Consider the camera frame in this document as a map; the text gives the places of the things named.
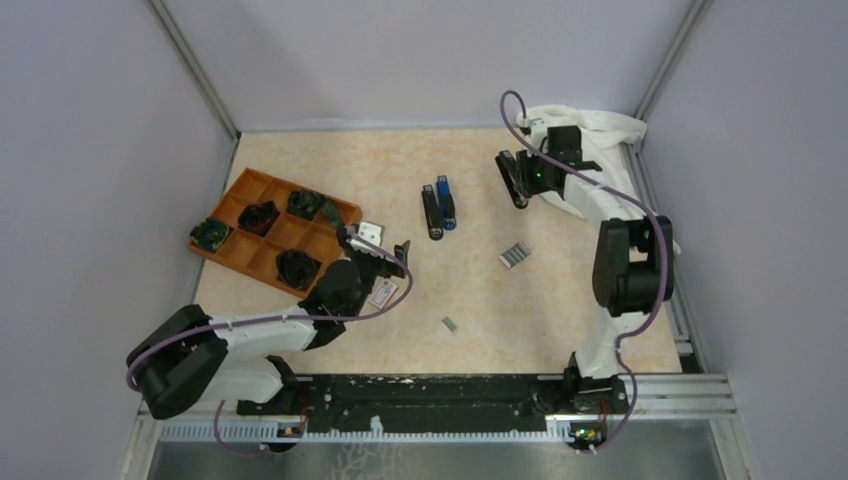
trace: wooden organizer box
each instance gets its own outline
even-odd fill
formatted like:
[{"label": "wooden organizer box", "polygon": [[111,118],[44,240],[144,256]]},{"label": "wooden organizer box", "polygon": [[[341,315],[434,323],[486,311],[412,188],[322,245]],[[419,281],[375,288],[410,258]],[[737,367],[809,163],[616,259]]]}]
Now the wooden organizer box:
[{"label": "wooden organizer box", "polygon": [[[212,253],[198,247],[190,240],[189,250],[272,287],[305,298],[315,286],[315,282],[324,275],[330,263],[338,260],[342,248],[336,240],[335,230],[330,227],[330,222],[323,212],[319,211],[312,221],[286,213],[289,194],[296,190],[320,193],[332,200],[345,225],[362,220],[362,209],[357,205],[247,168],[239,175],[233,186],[224,193],[215,210],[209,214],[210,217],[217,218],[233,228],[226,242],[217,252]],[[238,217],[245,207],[269,200],[274,201],[280,216],[264,237],[239,228]],[[313,259],[321,262],[318,274],[306,290],[294,289],[278,277],[277,255],[292,248],[303,250]]]}]

